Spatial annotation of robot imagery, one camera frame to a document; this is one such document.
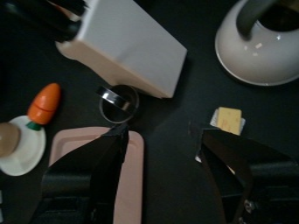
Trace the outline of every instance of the white container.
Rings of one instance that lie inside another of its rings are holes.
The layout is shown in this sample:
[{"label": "white container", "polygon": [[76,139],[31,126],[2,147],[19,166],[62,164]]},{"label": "white container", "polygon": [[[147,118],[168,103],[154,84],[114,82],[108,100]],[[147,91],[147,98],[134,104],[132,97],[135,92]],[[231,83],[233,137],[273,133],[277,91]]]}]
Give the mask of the white container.
[{"label": "white container", "polygon": [[187,50],[134,0],[90,0],[75,39],[58,44],[111,86],[174,97]]}]

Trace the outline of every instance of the black countertop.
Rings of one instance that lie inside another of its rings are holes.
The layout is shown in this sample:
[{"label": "black countertop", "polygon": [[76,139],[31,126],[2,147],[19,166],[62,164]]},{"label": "black countertop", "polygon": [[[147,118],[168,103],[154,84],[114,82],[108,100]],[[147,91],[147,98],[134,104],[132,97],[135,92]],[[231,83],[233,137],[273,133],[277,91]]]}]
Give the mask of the black countertop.
[{"label": "black countertop", "polygon": [[[144,138],[143,223],[219,223],[211,184],[195,161],[202,125],[219,106],[241,109],[242,136],[299,158],[299,81],[253,87],[225,72],[215,54],[215,34],[234,0],[139,0],[138,3],[188,50],[172,99],[142,95],[142,115],[131,130]],[[96,90],[106,82],[78,61],[64,58],[35,29],[0,10],[0,122],[26,115],[51,82],[62,86],[58,113],[46,126],[47,148],[36,168],[20,177],[0,172],[4,224],[28,223],[40,198],[52,138],[60,130],[107,126]]]}]

